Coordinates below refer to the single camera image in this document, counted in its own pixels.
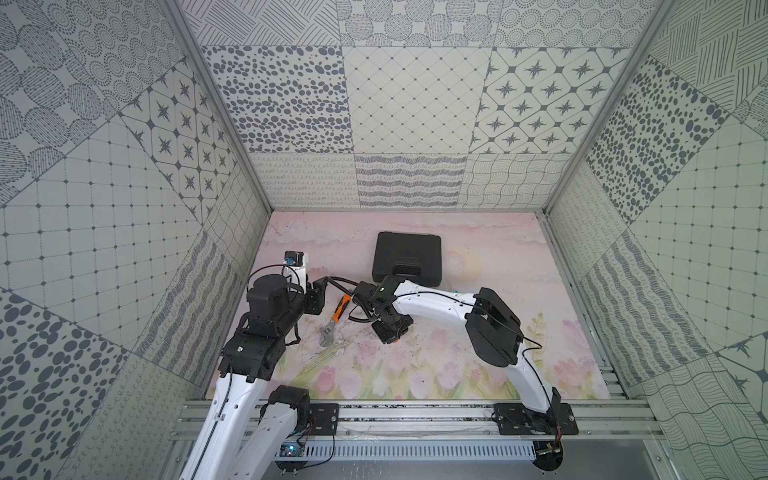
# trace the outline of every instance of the dotted pattern panel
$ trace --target dotted pattern panel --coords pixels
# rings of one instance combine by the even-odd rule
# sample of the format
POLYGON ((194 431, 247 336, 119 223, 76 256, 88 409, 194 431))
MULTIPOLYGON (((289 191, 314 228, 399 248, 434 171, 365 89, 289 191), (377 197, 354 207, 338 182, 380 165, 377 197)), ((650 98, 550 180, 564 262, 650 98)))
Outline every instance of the dotted pattern panel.
POLYGON ((586 158, 627 223, 637 218, 727 116, 652 57, 586 158))
POLYGON ((342 45, 489 47, 504 0, 339 0, 342 45))
POLYGON ((767 161, 731 118, 631 227, 713 348, 768 331, 767 161))
POLYGON ((488 54, 345 48, 355 153, 466 154, 488 54))
POLYGON ((3 470, 49 480, 101 408, 128 351, 7 290, 0 305, 3 470))
POLYGON ((201 229, 119 118, 0 215, 0 281, 129 348, 201 229))
POLYGON ((334 47, 204 47, 250 153, 352 151, 344 63, 334 47))

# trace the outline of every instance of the metal mounting plate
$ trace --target metal mounting plate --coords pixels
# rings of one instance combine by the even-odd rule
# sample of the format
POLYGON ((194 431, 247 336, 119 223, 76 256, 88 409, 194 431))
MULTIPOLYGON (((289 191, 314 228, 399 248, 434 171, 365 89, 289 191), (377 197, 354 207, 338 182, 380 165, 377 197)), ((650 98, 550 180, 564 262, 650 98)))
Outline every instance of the metal mounting plate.
MULTIPOLYGON (((521 403, 495 403, 493 405, 494 422, 498 425, 499 435, 536 435, 538 432, 528 425, 525 407, 521 403)), ((578 435, 578 425, 573 409, 567 403, 560 404, 560 430, 562 435, 578 435)), ((555 432, 543 432, 554 435, 555 432)))

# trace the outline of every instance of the black plastic case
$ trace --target black plastic case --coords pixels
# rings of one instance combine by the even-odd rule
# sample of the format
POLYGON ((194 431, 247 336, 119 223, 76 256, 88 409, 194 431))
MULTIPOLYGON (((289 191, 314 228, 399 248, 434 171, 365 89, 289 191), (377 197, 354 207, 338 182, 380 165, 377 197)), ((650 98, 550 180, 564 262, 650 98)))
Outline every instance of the black plastic case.
POLYGON ((442 281, 442 242, 437 235, 379 232, 373 256, 373 281, 398 275, 422 286, 442 281))

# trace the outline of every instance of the wavy line pattern panel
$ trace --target wavy line pattern panel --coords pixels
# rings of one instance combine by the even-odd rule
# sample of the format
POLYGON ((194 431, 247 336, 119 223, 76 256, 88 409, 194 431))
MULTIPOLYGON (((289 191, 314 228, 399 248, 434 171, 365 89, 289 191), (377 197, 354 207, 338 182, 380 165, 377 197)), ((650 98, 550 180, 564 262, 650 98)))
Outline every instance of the wavy line pattern panel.
POLYGON ((581 288, 629 385, 712 352, 628 230, 581 288))
POLYGON ((688 478, 764 478, 768 428, 715 355, 635 386, 688 478))
POLYGON ((227 259, 203 230, 134 353, 199 386, 218 357, 239 285, 227 259))
POLYGON ((567 154, 471 154, 458 207, 541 208, 570 159, 567 154))
POLYGON ((355 155, 361 207, 456 206, 466 156, 355 155))

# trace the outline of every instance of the vented metal cover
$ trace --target vented metal cover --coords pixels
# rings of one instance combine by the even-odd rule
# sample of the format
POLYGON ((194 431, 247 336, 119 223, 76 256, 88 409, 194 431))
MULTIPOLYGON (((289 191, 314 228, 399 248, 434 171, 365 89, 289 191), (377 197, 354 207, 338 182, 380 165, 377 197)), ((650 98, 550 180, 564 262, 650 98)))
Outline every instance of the vented metal cover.
MULTIPOLYGON (((327 460, 331 439, 306 443, 304 456, 280 456, 280 462, 327 460)), ((526 440, 336 440, 333 460, 533 460, 533 442, 526 440)))

